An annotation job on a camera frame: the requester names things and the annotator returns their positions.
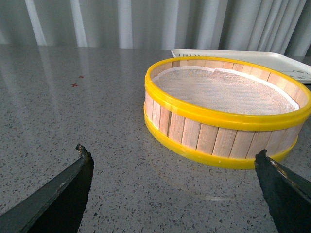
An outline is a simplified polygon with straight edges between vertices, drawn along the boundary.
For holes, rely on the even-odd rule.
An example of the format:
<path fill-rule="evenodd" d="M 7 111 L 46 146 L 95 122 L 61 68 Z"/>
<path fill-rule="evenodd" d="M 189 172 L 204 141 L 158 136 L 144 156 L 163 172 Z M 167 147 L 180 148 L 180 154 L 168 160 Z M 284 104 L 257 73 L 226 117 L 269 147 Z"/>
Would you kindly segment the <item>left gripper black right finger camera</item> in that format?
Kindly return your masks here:
<path fill-rule="evenodd" d="M 311 231 L 311 183 L 266 155 L 255 157 L 255 170 L 269 213 L 280 233 Z"/>

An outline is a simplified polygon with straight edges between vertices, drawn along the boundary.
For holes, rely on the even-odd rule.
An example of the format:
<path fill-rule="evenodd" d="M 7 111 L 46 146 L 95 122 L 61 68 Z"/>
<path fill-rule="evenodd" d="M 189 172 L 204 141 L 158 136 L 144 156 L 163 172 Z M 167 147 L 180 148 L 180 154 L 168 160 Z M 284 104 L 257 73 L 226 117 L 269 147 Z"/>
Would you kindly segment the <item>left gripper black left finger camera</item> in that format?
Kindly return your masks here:
<path fill-rule="evenodd" d="M 78 144 L 79 159 L 0 217 L 2 233 L 76 233 L 91 188 L 94 161 Z"/>

